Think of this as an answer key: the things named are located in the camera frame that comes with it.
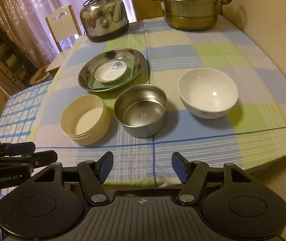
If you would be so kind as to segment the cream plastic bowl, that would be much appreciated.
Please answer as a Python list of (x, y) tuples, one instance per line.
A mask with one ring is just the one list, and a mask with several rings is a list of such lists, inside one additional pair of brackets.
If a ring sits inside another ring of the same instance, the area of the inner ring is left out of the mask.
[(80, 146), (97, 143), (110, 127), (110, 116), (103, 100), (83, 95), (72, 101), (60, 118), (63, 133)]

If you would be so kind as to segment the stainless steel bowl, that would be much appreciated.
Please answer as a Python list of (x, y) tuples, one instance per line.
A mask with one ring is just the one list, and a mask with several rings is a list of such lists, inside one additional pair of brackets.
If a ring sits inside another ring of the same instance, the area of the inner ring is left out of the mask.
[(123, 91), (114, 104), (114, 116), (125, 131), (136, 138), (159, 133), (167, 121), (167, 96), (151, 84), (139, 84)]

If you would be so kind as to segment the white ceramic bowl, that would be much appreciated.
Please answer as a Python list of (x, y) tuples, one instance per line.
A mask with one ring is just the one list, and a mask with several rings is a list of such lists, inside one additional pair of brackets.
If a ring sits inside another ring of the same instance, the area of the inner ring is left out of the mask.
[(239, 97), (235, 82), (227, 74), (206, 67), (183, 74), (178, 93), (186, 109), (203, 119), (223, 117)]

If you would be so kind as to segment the green square plate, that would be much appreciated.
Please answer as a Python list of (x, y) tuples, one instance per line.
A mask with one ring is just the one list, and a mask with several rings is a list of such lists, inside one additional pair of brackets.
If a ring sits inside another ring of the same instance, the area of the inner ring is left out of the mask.
[(132, 78), (132, 74), (134, 71), (134, 60), (131, 58), (121, 58), (121, 59), (116, 59), (116, 60), (122, 60), (122, 61), (127, 63), (127, 70), (126, 70), (125, 74), (119, 80), (116, 80), (116, 81), (111, 82), (111, 83), (101, 83), (101, 82), (97, 81), (94, 77), (94, 73), (97, 70), (97, 68), (99, 66), (101, 66), (102, 64), (104, 64), (108, 61), (112, 61), (112, 60), (104, 61), (103, 63), (100, 63), (97, 65), (94, 73), (90, 77), (90, 80), (88, 82), (88, 86), (90, 89), (103, 89), (103, 88), (113, 87), (113, 86), (120, 85), (120, 84), (124, 83), (125, 81), (129, 80), (129, 78)]

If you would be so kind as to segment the small white floral dish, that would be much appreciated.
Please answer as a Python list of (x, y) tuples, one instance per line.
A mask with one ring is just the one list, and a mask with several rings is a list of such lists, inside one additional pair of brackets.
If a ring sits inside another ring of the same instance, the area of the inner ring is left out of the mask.
[(101, 83), (119, 80), (127, 70), (127, 63), (122, 60), (108, 61), (97, 68), (94, 77)]

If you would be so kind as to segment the large steel plate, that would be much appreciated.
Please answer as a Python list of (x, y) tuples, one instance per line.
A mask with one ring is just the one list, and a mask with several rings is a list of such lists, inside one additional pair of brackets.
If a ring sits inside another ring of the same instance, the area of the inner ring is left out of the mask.
[(138, 77), (146, 66), (147, 60), (141, 52), (118, 48), (88, 61), (78, 74), (78, 83), (88, 92), (117, 90)]

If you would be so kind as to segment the blue patterned cloth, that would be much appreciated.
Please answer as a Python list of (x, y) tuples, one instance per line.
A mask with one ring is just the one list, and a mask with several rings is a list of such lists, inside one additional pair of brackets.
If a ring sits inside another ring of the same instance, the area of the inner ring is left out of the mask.
[(0, 142), (28, 141), (38, 109), (51, 81), (33, 85), (11, 96), (0, 117)]

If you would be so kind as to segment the plaid tablecloth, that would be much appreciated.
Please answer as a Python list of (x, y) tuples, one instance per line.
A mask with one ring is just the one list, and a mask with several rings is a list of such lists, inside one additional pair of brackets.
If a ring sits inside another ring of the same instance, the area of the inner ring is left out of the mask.
[[(155, 136), (130, 136), (116, 119), (108, 133), (87, 148), (65, 136), (60, 127), (64, 109), (85, 95), (78, 84), (81, 68), (93, 57), (117, 48), (133, 48), (148, 60), (134, 84), (151, 83), (168, 98), (167, 123)], [(236, 83), (236, 106), (219, 119), (200, 119), (183, 105), (178, 81), (186, 72), (209, 67)], [(118, 186), (163, 187), (178, 183), (171, 167), (175, 151), (213, 167), (231, 162), (256, 170), (286, 156), (286, 78), (264, 52), (220, 16), (214, 28), (183, 32), (163, 18), (134, 22), (125, 35), (103, 43), (80, 38), (59, 69), (36, 114), (29, 139), (39, 150), (54, 149), (59, 162), (74, 166), (114, 154), (108, 183)]]

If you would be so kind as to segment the round stool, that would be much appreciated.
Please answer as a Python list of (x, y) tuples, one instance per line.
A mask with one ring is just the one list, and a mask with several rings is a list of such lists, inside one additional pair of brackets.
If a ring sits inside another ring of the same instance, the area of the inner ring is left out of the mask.
[(53, 77), (47, 71), (47, 67), (49, 67), (49, 65), (45, 65), (45, 66), (39, 68), (36, 71), (36, 73), (31, 77), (28, 84), (30, 86), (33, 86), (33, 85), (41, 84), (43, 82), (51, 81), (53, 79)]

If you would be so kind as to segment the dark metal rack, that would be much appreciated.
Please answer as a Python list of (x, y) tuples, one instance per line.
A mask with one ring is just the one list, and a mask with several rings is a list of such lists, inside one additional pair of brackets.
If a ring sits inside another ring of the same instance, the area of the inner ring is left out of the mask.
[(29, 81), (38, 68), (24, 55), (0, 28), (0, 71), (21, 90), (30, 86)]

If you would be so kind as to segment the white wooden chair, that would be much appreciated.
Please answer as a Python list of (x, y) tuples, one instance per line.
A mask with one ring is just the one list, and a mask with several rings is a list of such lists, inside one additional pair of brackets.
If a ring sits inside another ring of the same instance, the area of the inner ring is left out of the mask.
[(47, 71), (51, 72), (61, 67), (61, 64), (71, 50), (70, 48), (63, 50), (59, 42), (70, 37), (75, 37), (75, 35), (80, 37), (82, 33), (71, 5), (56, 9), (49, 16), (46, 16), (45, 20), (59, 50), (59, 54), (49, 64), (49, 67), (47, 67)]

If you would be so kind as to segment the stainless steel kettle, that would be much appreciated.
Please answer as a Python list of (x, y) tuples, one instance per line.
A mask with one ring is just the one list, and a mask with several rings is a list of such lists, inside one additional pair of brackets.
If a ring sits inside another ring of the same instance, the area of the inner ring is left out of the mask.
[(87, 38), (103, 42), (124, 34), (129, 20), (122, 0), (87, 0), (80, 11)]

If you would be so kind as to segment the pink curtain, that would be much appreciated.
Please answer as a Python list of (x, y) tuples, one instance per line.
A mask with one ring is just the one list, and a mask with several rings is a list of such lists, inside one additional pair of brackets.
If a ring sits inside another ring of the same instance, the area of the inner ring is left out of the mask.
[[(80, 11), (87, 0), (0, 0), (0, 28), (38, 68), (50, 64), (60, 51), (73, 46), (78, 36), (85, 34)], [(54, 11), (71, 6), (80, 32), (55, 42), (48, 24), (61, 19)]]

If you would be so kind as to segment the stacked steel steamer pot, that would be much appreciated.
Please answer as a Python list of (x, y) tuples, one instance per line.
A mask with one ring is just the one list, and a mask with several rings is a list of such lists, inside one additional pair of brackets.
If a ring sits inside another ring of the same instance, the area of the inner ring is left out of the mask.
[(232, 0), (151, 0), (159, 1), (167, 24), (181, 31), (205, 31), (214, 27), (222, 5)]

